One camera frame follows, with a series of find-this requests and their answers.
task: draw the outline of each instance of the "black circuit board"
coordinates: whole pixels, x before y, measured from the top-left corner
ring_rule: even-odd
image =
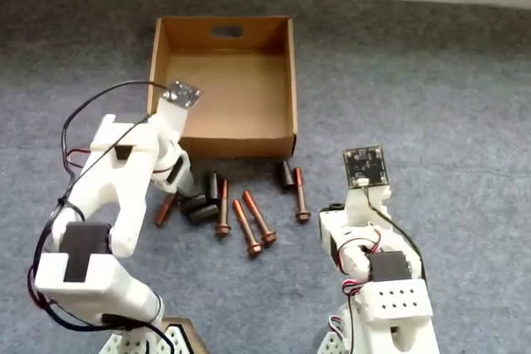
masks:
[[[343,159],[347,170],[348,189],[360,188],[358,179],[368,178],[368,186],[389,184],[381,146],[346,149]]]

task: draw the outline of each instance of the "copper bolt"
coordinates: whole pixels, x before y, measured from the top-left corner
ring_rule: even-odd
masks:
[[[247,221],[246,214],[243,211],[243,208],[241,207],[240,201],[238,201],[237,199],[232,201],[232,207],[234,207],[236,218],[240,222],[241,230],[246,236],[247,252],[249,252],[249,256],[255,257],[259,255],[262,251],[262,246],[258,243],[255,235],[252,233],[251,227],[249,226],[249,221]]]
[[[264,220],[264,216],[261,214],[260,209],[258,209],[258,206],[256,205],[255,199],[247,190],[243,193],[243,200],[251,211],[251,214],[254,216],[256,224],[260,229],[264,247],[270,247],[273,245],[273,242],[276,241],[276,232],[267,225],[266,221]]]
[[[295,173],[295,185],[297,186],[297,202],[299,203],[299,210],[295,214],[297,221],[300,224],[305,224],[309,221],[311,213],[306,209],[306,201],[304,199],[304,180],[302,178],[302,169],[296,167]]]
[[[219,221],[216,225],[217,236],[227,236],[231,233],[231,226],[229,225],[229,181],[225,178],[222,184],[222,202],[220,204]]]
[[[166,199],[164,199],[164,203],[160,207],[160,211],[158,211],[157,217],[155,217],[155,225],[157,227],[162,227],[166,222],[166,219],[168,219],[168,214],[173,206],[174,201],[175,194],[167,194]]]

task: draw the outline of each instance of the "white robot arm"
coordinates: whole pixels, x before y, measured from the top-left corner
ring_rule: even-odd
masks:
[[[347,150],[343,157],[347,199],[319,213],[319,233],[351,278],[343,283],[348,303],[331,317],[334,332],[318,354],[439,354],[421,257],[393,231],[382,204],[391,196],[382,148]]]
[[[134,253],[150,181],[166,192],[192,193],[190,161],[178,141],[188,110],[200,95],[177,82],[146,123],[134,126],[113,114],[103,118],[81,178],[66,198],[73,206],[62,207],[53,222],[57,252],[41,255],[35,277],[38,292],[90,325],[105,325],[106,317],[119,316],[161,327],[162,299],[130,276],[117,258]],[[114,224],[90,221],[95,211],[111,202],[119,204]],[[147,328],[129,334],[131,339],[123,339],[124,344],[144,347],[154,339]]]

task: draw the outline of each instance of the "black cylinder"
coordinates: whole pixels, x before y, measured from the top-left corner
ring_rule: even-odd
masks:
[[[289,190],[295,187],[293,172],[288,161],[278,162],[276,165],[276,177],[282,188]]]
[[[207,175],[207,197],[209,203],[219,205],[221,198],[220,193],[220,178],[216,172],[208,173]]]
[[[219,216],[219,208],[216,205],[208,205],[188,214],[188,220],[193,224],[215,220]]]
[[[179,205],[179,209],[185,215],[200,207],[204,207],[207,204],[207,197],[205,194],[192,196],[190,198],[183,199]]]

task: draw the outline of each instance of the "open cardboard box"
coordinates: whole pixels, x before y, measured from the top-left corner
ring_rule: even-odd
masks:
[[[293,27],[288,17],[162,17],[151,80],[181,80],[202,98],[181,145],[192,157],[289,157],[297,101]],[[149,87],[148,112],[162,90]]]

